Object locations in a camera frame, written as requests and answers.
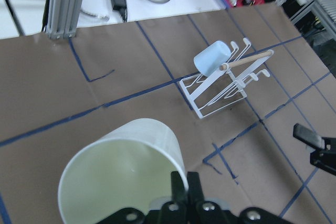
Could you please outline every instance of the wooden dowel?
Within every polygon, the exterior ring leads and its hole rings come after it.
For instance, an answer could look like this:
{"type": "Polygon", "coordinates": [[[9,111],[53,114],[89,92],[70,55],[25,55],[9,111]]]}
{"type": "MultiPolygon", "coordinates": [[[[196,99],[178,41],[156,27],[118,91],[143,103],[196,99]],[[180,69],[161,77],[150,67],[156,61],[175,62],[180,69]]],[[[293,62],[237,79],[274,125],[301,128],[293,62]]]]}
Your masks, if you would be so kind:
{"type": "MultiPolygon", "coordinates": [[[[260,58],[263,58],[263,57],[266,57],[266,56],[272,56],[273,53],[274,53],[274,51],[269,49],[265,52],[261,52],[259,54],[252,55],[252,56],[246,57],[244,59],[240,59],[240,60],[237,60],[237,61],[230,62],[228,65],[229,65],[229,68],[237,67],[237,66],[240,66],[242,64],[245,64],[245,63],[248,63],[248,62],[251,62],[251,61],[255,61],[257,59],[260,59],[260,58]]],[[[219,67],[220,70],[226,70],[226,68],[227,68],[226,64],[220,65],[220,67],[219,67]]]]}

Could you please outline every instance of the cup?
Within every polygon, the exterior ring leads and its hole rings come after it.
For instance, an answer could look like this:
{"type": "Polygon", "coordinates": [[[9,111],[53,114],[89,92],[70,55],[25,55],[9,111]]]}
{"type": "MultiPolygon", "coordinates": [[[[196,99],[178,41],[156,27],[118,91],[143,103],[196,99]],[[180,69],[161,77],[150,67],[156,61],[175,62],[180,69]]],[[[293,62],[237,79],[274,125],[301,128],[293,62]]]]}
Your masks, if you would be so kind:
{"type": "Polygon", "coordinates": [[[209,77],[230,56],[231,51],[229,47],[224,42],[218,40],[196,55],[194,57],[194,64],[202,75],[209,77]]]}
{"type": "Polygon", "coordinates": [[[63,222],[97,223],[125,207],[145,215],[150,202],[171,195],[170,173],[188,189],[173,131],[154,119],[131,121],[79,151],[58,187],[63,222]]]}

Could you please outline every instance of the cardboard surface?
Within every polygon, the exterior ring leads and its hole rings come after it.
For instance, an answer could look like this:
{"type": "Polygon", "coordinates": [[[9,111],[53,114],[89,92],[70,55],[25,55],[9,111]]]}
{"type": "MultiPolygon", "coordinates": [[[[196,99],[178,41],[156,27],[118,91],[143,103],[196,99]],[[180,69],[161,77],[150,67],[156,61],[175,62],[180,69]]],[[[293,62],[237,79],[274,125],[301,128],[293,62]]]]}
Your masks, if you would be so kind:
{"type": "Polygon", "coordinates": [[[291,136],[297,122],[336,136],[335,79],[284,19],[272,3],[81,28],[73,48],[44,34],[0,40],[0,211],[12,223],[60,223],[57,187],[69,160],[131,120],[154,118],[175,133],[204,195],[227,200],[234,214],[258,206],[296,223],[335,222],[328,191],[336,182],[313,172],[291,136]],[[207,44],[242,46],[244,36],[249,52],[274,49],[257,69],[268,67],[271,77],[251,82],[247,99],[198,119],[176,78],[196,71],[193,57],[207,44]]]}

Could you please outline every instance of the bolt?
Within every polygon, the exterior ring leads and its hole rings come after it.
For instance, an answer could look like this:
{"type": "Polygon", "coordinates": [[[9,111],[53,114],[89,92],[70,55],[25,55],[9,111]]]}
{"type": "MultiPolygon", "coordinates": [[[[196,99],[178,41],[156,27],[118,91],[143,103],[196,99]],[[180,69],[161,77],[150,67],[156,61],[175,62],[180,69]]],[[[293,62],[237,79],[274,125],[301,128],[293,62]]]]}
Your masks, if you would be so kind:
{"type": "Polygon", "coordinates": [[[136,213],[132,212],[132,213],[126,215],[126,220],[127,221],[134,221],[134,220],[137,219],[137,217],[138,217],[138,215],[136,213]]]}
{"type": "Polygon", "coordinates": [[[179,209],[178,204],[172,203],[168,206],[170,211],[177,211],[179,209]]]}
{"type": "Polygon", "coordinates": [[[206,202],[202,205],[205,211],[212,211],[215,210],[215,206],[211,202],[206,202]]]}
{"type": "Polygon", "coordinates": [[[257,211],[249,211],[247,212],[247,218],[249,218],[250,220],[260,220],[261,216],[257,211]]]}

